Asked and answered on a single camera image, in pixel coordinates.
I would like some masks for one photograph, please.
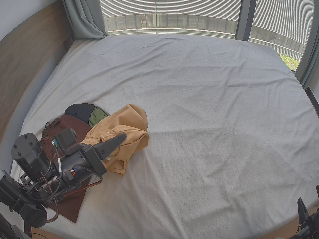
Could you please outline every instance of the green lawn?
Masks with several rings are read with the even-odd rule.
[[[296,71],[300,61],[283,54],[279,54],[279,56],[291,70]]]

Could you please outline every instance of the curtain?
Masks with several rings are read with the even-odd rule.
[[[100,39],[105,30],[100,0],[62,0],[75,39]]]
[[[295,76],[304,89],[308,88],[309,82],[319,63],[319,0],[314,0],[314,15],[305,52],[301,58]]]

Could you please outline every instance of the clothes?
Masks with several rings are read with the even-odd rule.
[[[66,108],[64,114],[72,115],[82,120],[86,124],[89,124],[91,128],[105,117],[110,116],[101,107],[92,104],[73,104]]]
[[[83,121],[73,117],[71,115],[63,115],[61,118],[55,119],[51,124],[49,124],[45,130],[42,131],[42,138],[51,138],[60,133],[62,130],[70,127],[73,129],[77,135],[77,143],[80,143],[86,136],[87,132],[91,129],[90,126]],[[45,151],[49,159],[52,159],[55,152],[50,141],[41,141],[42,149]],[[64,156],[61,150],[59,149],[60,156]],[[85,187],[89,184],[90,178],[87,178],[82,182],[82,187]],[[59,208],[59,214],[66,217],[72,222],[76,222],[78,218],[78,213],[82,205],[85,190],[74,193],[70,196],[63,198],[57,203]],[[50,208],[55,210],[54,204],[49,204]]]
[[[147,127],[146,112],[136,105],[127,104],[100,121],[81,143],[95,145],[124,132],[125,141],[104,160],[108,171],[124,174],[132,155],[148,145]]]
[[[96,124],[98,124],[102,119],[110,116],[105,110],[103,110],[101,107],[95,106],[90,119],[89,119],[89,125],[90,127],[94,127]]]

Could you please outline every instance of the mattress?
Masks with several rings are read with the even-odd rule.
[[[319,120],[271,47],[170,34],[77,41],[21,133],[40,138],[74,103],[110,114],[136,104],[150,141],[124,176],[87,191],[76,224],[43,227],[64,238],[256,238],[295,218],[299,197],[318,201]]]

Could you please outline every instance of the building exterior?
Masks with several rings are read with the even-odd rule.
[[[241,0],[100,0],[114,34],[179,33],[234,38]],[[301,58],[314,0],[257,0],[249,41]]]

